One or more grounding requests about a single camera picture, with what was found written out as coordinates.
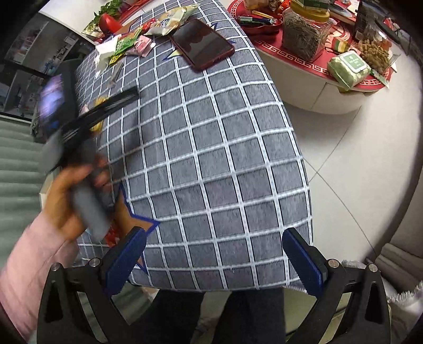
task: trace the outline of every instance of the pink candy wrapper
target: pink candy wrapper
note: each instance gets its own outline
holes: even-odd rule
[[[155,46],[156,46],[156,43],[151,42],[149,45],[146,46],[141,56],[146,57]]]
[[[134,46],[128,49],[125,52],[125,55],[143,56],[145,49],[150,45],[150,43],[151,38],[148,38],[146,36],[139,36],[136,42],[134,43]]]

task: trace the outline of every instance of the green package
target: green package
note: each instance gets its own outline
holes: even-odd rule
[[[329,73],[349,90],[370,74],[370,66],[353,50],[332,57],[327,63]]]
[[[135,44],[136,40],[138,39],[138,36],[140,35],[142,30],[143,30],[143,27],[140,26],[133,32],[130,32],[124,38],[118,40],[118,43],[116,45],[115,55],[119,55],[120,53],[123,53],[126,49],[132,47]]]

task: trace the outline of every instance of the red container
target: red container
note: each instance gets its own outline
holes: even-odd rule
[[[122,24],[107,13],[103,13],[99,20],[99,27],[105,35],[108,35],[118,32],[122,28]]]
[[[271,16],[277,20],[277,22],[273,25],[257,25],[257,26],[241,25],[241,28],[244,30],[247,36],[271,35],[271,34],[278,33],[283,25],[282,16],[278,14],[271,14]]]

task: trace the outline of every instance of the person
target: person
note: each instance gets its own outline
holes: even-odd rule
[[[99,159],[99,166],[106,161]],[[78,254],[76,238],[85,230],[69,201],[69,190],[92,166],[69,166],[53,181],[44,209],[25,229],[0,274],[0,322],[14,326],[25,341],[35,330],[44,284],[54,262],[70,267]],[[109,188],[102,171],[95,186]]]
[[[100,166],[106,162],[100,160]],[[44,284],[51,265],[65,268],[74,262],[76,238],[85,230],[72,209],[69,190],[92,171],[91,166],[70,166],[53,181],[42,212],[13,248],[0,274],[0,330],[28,341],[36,329]],[[102,172],[95,186],[110,188]],[[140,342],[189,344],[204,293],[160,290],[151,306],[133,324]],[[282,288],[233,292],[216,326],[213,344],[265,344],[285,342]]]

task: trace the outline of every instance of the peanuts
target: peanuts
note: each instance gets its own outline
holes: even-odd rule
[[[363,60],[379,74],[383,74],[389,67],[388,51],[383,49],[377,41],[364,39],[358,42],[358,49],[362,53]]]

